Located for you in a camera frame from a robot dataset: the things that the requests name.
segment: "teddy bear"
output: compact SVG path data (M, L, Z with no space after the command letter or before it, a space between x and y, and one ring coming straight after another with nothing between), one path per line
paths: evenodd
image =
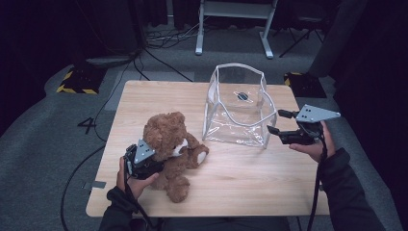
M180 112L150 117L144 125L143 140L155 150L153 160L164 162L163 171L151 186L166 191L172 202L182 202L190 187L183 172L198 168L209 148L187 132L185 117Z

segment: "teddy bear's snout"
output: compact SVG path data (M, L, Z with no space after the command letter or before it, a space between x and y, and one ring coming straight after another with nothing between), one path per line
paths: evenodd
M175 146L175 148L174 148L174 150L173 150L173 155L172 155L172 156L174 156L174 157L176 157L176 156L181 156L180 150L181 150L183 147L185 147L185 146L187 147L187 145L188 145L187 140L184 139L184 140L183 140L183 143L181 143L181 144L178 145L178 146Z

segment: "clear plastic bag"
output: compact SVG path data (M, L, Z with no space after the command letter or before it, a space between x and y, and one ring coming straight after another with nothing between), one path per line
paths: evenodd
M264 72L245 64L216 67L207 94L203 141L267 148L267 125L274 127L276 118Z

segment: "black sleeve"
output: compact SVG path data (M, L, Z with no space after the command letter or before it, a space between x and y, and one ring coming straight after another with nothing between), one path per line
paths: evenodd
M105 211L99 230L131 230L130 221L136 206L129 202L126 194L118 187L108 191L112 205Z
M349 160L350 156L341 148L322 165L320 180L328 197L334 229L385 230L366 201L363 187L348 164Z

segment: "light wood surface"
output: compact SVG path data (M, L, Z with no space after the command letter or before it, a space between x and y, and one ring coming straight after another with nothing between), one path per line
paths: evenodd
M111 204L106 198L115 186L119 158L142 137L147 120L160 113L179 111L188 132L202 141L208 83L128 81L123 90L111 133L96 175L107 182L93 189L87 213L102 217ZM276 109L298 111L287 86L268 85ZM278 117L276 127L294 130L294 119ZM198 169L186 170L191 182L188 198L172 203L164 191L146 188L139 199L151 217L302 216L310 215L316 168L308 155L294 152L271 136L268 148L204 141L210 153ZM317 215L328 215L327 198L319 193Z

